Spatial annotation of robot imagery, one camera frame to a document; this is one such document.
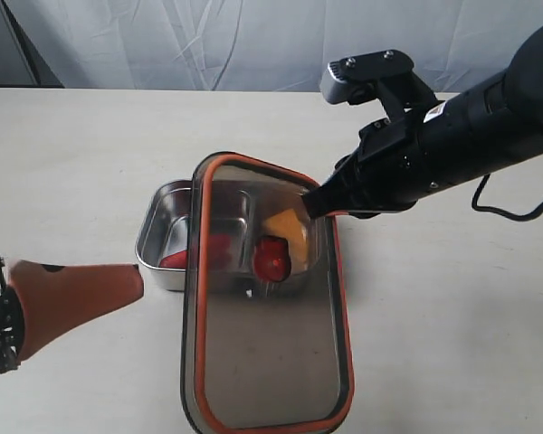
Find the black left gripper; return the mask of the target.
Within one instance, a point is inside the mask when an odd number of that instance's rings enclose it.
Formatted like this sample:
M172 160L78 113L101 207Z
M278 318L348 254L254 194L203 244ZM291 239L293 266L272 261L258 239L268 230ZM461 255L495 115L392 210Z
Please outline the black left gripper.
M19 260L5 279L0 256L0 374L17 370L46 345L141 299L136 264L54 266Z

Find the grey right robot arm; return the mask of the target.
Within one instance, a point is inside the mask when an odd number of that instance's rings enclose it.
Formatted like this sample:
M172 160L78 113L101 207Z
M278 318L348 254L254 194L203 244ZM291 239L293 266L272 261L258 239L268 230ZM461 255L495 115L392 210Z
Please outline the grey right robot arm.
M376 100L385 117L359 132L358 147L306 193L311 218L369 219L543 155L543 26L509 66L457 96L439 100L398 50L329 63L320 91L330 104Z

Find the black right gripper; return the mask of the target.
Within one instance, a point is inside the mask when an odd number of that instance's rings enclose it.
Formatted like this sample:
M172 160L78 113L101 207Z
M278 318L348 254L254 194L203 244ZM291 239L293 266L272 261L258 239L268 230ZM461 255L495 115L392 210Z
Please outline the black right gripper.
M420 78L407 72L354 82L326 71L320 92L330 104L377 99L386 118L363 127L356 150L339 162L323 185L302 196L311 219L339 212L359 218L402 212L428 194L433 175L417 132L438 99Z

